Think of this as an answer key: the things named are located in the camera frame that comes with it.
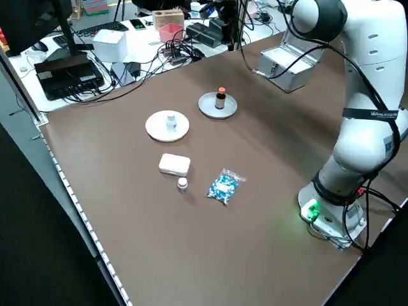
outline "small bottle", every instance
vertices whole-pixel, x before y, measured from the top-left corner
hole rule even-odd
[[[215,100],[215,107],[222,110],[225,106],[225,88],[218,88],[217,99]]]
[[[169,131],[174,131],[176,129],[177,119],[174,113],[170,113],[167,116],[166,125],[167,125],[167,130]]]
[[[180,193],[185,193],[185,191],[187,190],[188,185],[189,184],[188,184],[187,179],[185,177],[180,177],[178,179],[177,187],[178,187],[178,190],[180,191]]]

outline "phone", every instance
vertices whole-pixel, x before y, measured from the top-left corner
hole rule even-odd
[[[136,30],[144,30],[146,29],[145,25],[143,22],[141,22],[139,19],[132,19],[130,20],[130,23]]]

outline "table surface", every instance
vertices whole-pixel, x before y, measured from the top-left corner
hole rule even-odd
[[[280,40],[246,46],[247,60],[256,65]],[[360,254],[312,237],[296,199],[337,139],[343,69],[325,54],[309,83],[286,94],[250,73],[240,52],[225,52],[118,100],[49,115],[41,130],[133,305],[318,305],[330,295]],[[218,86],[238,101],[226,120],[198,109],[199,97]],[[163,109],[190,121],[178,142],[145,132],[147,118]],[[408,192],[407,149],[372,185],[398,203]],[[186,194],[176,177],[158,172],[164,153],[191,158]],[[204,197],[223,168],[247,179],[228,207]],[[370,204],[373,242],[391,214]]]
[[[284,19],[281,13],[279,13],[276,9],[271,9],[271,8],[265,8],[269,14],[273,16],[273,21],[275,22],[275,25],[271,24],[270,27],[274,29],[274,33],[278,33],[278,30],[280,31],[285,31],[286,26],[284,23]],[[152,17],[143,17],[141,18],[143,21],[152,21]],[[190,24],[200,22],[208,25],[209,20],[186,20],[185,21],[185,27],[189,26]],[[131,25],[130,21],[124,21],[122,22],[127,28],[129,28],[128,31],[126,31],[126,41],[127,41],[127,48],[128,48],[128,55],[124,59],[124,62],[149,62],[151,61],[154,56],[157,53],[157,50],[159,47],[162,45],[161,43],[158,43],[156,45],[149,45],[150,43],[153,42],[160,42],[159,39],[159,32],[154,29],[153,26],[147,26],[146,30],[142,31],[137,31],[133,28]],[[263,39],[265,37],[270,36],[273,34],[273,31],[267,26],[267,25],[256,25],[254,27],[254,31],[250,31],[247,28],[245,28],[246,34],[244,35],[244,39],[247,40],[247,35],[250,37],[251,41],[258,41],[260,39]],[[42,39],[42,42],[46,44],[48,47],[48,52],[47,52],[47,57],[52,54],[55,50],[59,48],[57,43],[52,39],[52,37],[46,37]],[[197,44],[195,45],[198,49],[200,49],[207,57],[220,54],[222,52],[225,52],[227,50],[227,47],[225,45],[221,45],[217,48],[210,48],[202,44]],[[90,58],[94,58],[94,56],[88,52]],[[161,61],[165,61],[165,58],[161,59],[156,59],[151,66],[150,71],[153,69],[159,67],[161,65]],[[26,87],[28,93],[32,97],[35,105],[37,106],[37,109],[41,112],[53,112],[56,109],[63,108],[69,104],[72,104],[72,101],[69,100],[63,100],[63,99],[57,99],[55,101],[49,101],[45,97],[45,93],[41,88],[41,85],[37,79],[36,72],[34,70],[34,59],[31,57],[28,57],[25,52],[22,53],[21,56],[16,56],[16,57],[11,57],[10,62],[13,65],[14,69],[16,70],[17,74],[22,80],[22,83]],[[110,63],[104,62],[104,65],[110,69]],[[22,72],[20,71],[20,67],[25,66],[28,68],[28,71]],[[163,71],[170,70],[177,68],[179,66],[172,66],[171,64],[166,64],[164,66]],[[141,69],[148,71],[150,68],[150,63],[149,64],[142,64]],[[109,76],[106,75],[106,72],[101,71],[104,78],[105,78],[105,85],[100,87],[101,89],[105,89],[109,86],[110,81],[109,81]],[[146,73],[141,73],[140,77],[138,79],[141,79],[142,77],[145,76]],[[92,94],[88,95],[82,95],[82,97],[85,98],[91,98],[93,97]]]

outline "green indicator light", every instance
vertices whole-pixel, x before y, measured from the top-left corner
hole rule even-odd
[[[309,220],[310,223],[315,222],[320,215],[319,206],[319,202],[316,199],[311,199],[302,207],[302,216]]]

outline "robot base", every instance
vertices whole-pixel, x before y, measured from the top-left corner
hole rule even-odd
[[[344,229],[342,222],[343,207],[332,205],[329,201],[324,200],[317,193],[313,183],[304,187],[298,195],[301,217],[308,223],[310,219],[306,213],[308,203],[316,200],[319,205],[319,217],[313,223],[313,228],[328,240],[332,241],[338,249],[346,249],[351,245],[350,239]],[[364,230],[367,222],[363,216],[363,210],[355,201],[351,204],[346,214],[346,224],[349,234],[353,240]]]

